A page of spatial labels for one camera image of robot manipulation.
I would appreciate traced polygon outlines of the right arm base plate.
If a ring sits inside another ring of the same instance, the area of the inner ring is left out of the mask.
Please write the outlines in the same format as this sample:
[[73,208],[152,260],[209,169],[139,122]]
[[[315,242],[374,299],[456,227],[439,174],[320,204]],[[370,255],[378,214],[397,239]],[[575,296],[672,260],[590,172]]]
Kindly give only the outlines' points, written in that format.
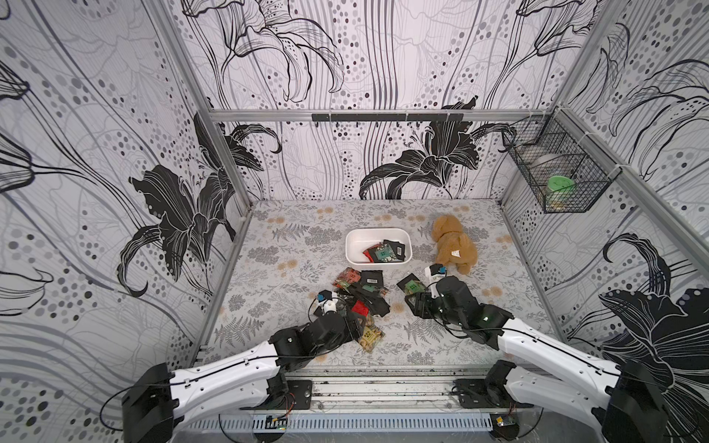
[[533,408],[533,404],[517,402],[507,393],[505,383],[517,365],[499,360],[485,378],[459,378],[453,383],[451,395],[456,397],[463,409],[501,408],[513,411],[516,408]]

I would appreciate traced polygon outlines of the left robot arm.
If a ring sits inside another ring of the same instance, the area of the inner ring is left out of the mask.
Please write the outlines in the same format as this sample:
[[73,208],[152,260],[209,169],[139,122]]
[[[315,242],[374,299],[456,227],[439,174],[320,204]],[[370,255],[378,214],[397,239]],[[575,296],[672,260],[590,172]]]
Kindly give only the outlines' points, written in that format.
[[330,311],[307,324],[278,330],[245,352],[200,367],[149,368],[121,399],[125,442],[168,442],[203,418],[234,409],[278,407],[285,375],[363,335],[366,318]]

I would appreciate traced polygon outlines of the orange label tea bag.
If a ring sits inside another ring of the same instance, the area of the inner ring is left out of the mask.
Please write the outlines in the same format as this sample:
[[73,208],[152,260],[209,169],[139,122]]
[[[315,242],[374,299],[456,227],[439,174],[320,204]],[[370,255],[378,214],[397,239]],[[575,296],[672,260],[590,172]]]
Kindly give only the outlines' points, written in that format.
[[405,261],[406,259],[406,247],[405,244],[401,242],[384,240],[383,243],[387,245],[391,251],[393,251],[393,256],[395,256],[397,261]]

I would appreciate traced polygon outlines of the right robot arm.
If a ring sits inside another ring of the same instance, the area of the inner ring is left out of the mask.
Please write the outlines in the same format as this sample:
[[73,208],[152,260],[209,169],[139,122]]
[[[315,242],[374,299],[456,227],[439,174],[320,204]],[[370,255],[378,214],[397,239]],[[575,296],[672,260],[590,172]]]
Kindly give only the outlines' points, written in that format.
[[470,339],[546,371],[537,376],[498,361],[486,376],[489,400],[499,406],[533,404],[581,422],[607,442],[660,442],[668,406],[649,370],[591,356],[535,330],[498,306],[483,304],[454,276],[423,284],[399,282],[404,300],[421,319],[433,319],[458,339]]

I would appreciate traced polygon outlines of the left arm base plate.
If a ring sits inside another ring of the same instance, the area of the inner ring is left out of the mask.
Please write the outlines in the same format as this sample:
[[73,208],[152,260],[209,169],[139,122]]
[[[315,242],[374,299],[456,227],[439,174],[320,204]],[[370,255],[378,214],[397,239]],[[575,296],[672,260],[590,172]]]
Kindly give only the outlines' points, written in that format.
[[266,399],[248,410],[308,410],[311,404],[312,380],[287,380],[274,377],[266,381]]

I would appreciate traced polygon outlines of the green tea bag bottom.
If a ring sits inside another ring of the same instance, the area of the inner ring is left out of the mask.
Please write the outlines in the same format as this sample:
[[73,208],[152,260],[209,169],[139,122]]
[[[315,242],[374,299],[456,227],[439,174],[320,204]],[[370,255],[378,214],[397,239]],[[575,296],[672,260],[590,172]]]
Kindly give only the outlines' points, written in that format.
[[393,256],[393,251],[391,251],[391,249],[387,245],[381,243],[377,246],[377,257],[379,259],[378,263],[390,263],[396,261],[395,256]]

